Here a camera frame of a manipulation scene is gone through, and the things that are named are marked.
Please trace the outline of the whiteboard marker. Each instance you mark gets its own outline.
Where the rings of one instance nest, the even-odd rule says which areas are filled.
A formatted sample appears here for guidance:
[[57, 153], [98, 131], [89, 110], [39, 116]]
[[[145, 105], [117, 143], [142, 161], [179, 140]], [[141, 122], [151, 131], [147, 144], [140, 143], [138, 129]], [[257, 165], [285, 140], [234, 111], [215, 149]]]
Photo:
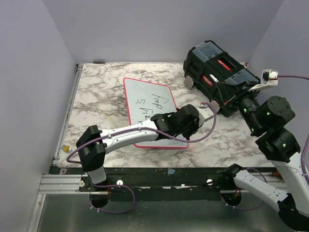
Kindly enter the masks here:
[[210, 77], [211, 77], [215, 82], [219, 82], [218, 79], [217, 79], [214, 75], [210, 74]]

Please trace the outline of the pink-framed whiteboard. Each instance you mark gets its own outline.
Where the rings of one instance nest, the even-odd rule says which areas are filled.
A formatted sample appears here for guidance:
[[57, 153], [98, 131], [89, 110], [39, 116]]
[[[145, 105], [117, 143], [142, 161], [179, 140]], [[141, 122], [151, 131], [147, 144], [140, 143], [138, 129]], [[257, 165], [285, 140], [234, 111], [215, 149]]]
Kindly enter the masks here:
[[142, 123], [155, 114], [177, 111], [168, 86], [127, 77], [123, 84], [130, 125]]

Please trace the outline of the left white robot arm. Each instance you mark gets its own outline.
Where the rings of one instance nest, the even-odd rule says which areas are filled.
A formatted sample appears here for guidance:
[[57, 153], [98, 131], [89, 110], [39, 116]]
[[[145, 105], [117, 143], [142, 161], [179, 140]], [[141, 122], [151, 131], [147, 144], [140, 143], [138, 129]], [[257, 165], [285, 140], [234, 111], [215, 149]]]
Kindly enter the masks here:
[[90, 185], [95, 190], [104, 190], [107, 185], [105, 155], [128, 145], [158, 141], [171, 136], [182, 135], [189, 140], [204, 122], [201, 110], [189, 104], [177, 112], [155, 114], [139, 124], [107, 132], [99, 130], [96, 125], [90, 126], [76, 143], [82, 169], [90, 176]]

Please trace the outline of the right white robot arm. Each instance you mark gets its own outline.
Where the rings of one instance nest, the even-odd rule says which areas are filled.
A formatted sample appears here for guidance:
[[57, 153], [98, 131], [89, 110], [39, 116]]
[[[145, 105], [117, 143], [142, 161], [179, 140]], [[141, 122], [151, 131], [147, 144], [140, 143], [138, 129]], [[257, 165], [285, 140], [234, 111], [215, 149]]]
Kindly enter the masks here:
[[247, 83], [235, 86], [218, 85], [221, 110], [238, 109], [258, 139], [256, 144], [266, 159], [281, 174], [288, 191], [282, 191], [261, 181], [237, 164], [226, 168], [218, 179], [225, 190], [245, 189], [270, 205], [280, 219], [295, 231], [309, 230], [309, 184], [304, 175], [301, 148], [294, 135], [285, 129], [295, 113], [289, 102], [272, 96], [263, 104], [249, 91]]

